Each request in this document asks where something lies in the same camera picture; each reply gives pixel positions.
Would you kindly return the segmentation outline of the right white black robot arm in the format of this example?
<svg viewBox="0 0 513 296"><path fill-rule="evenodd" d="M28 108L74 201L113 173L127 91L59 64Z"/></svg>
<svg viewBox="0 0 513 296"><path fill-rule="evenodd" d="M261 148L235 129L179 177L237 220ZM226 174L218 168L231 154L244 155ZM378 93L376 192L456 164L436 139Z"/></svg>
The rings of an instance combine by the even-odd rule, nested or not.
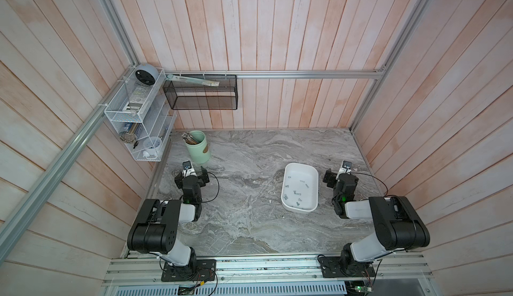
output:
<svg viewBox="0 0 513 296"><path fill-rule="evenodd" d="M355 200L358 173L343 161L337 173L326 170L323 182L333 189L332 204L342 219L371 220L374 232L345 245L339 257L318 255L324 278L376 276L375 260L395 251L408 251L430 244L426 225L407 197L388 195Z"/></svg>

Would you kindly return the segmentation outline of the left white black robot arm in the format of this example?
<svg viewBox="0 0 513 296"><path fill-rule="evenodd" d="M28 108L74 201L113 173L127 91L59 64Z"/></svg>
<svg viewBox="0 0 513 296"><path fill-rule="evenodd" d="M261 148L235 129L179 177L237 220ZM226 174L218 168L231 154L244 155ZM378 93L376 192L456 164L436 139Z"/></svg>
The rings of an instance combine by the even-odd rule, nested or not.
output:
<svg viewBox="0 0 513 296"><path fill-rule="evenodd" d="M210 182L207 170L197 172L191 161L183 162L182 172L175 176L182 190L179 199L147 199L143 202L128 233L127 246L131 251L157 255L167 264L193 270L196 253L178 239L178 226L199 220L203 210L201 189Z"/></svg>

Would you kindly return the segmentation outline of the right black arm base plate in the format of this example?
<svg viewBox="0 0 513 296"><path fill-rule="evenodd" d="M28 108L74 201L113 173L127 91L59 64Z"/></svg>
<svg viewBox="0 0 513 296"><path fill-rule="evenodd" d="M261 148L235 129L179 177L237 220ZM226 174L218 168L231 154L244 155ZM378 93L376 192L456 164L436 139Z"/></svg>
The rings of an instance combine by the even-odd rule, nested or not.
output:
<svg viewBox="0 0 513 296"><path fill-rule="evenodd" d="M351 258L318 255L317 261L324 278L375 277L371 263L358 263Z"/></svg>

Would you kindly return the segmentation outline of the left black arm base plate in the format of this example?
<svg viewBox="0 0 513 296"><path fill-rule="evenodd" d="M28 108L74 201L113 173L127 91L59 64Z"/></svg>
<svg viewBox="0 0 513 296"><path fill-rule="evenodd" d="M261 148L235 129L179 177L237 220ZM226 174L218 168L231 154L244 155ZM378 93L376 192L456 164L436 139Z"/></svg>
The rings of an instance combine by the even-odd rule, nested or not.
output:
<svg viewBox="0 0 513 296"><path fill-rule="evenodd" d="M214 281L216 273L216 260L201 259L179 267L165 263L161 276L162 282L186 282L186 281Z"/></svg>

